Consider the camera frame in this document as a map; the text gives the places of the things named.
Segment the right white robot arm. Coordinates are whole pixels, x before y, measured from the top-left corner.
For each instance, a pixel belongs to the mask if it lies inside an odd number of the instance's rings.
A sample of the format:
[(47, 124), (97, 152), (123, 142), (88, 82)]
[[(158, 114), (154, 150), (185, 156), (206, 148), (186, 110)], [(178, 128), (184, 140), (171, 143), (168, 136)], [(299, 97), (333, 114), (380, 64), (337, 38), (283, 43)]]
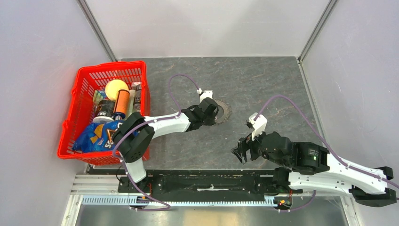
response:
[(288, 191), (330, 192), (351, 196), (361, 205), (384, 207), (397, 202), (395, 190), (387, 181), (393, 178), (390, 167), (361, 167), (354, 163), (344, 166), (331, 152), (312, 142), (293, 142), (279, 133), (257, 136), (249, 134), (238, 140), (231, 152), (241, 163), (262, 157), (278, 165), (273, 172), (271, 187), (276, 193)]

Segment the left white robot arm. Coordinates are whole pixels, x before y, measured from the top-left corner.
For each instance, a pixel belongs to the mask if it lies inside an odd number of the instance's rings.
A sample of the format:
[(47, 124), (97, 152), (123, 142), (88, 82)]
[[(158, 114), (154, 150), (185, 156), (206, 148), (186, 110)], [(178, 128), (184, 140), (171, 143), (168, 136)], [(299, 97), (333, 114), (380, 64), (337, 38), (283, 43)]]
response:
[(112, 135), (115, 144), (113, 153), (120, 153), (120, 160), (130, 178), (130, 187), (136, 192), (143, 192), (147, 188), (143, 155), (153, 139), (215, 125), (217, 113), (217, 102), (207, 97), (198, 105), (192, 105), (175, 114), (144, 117), (135, 112), (130, 115)]

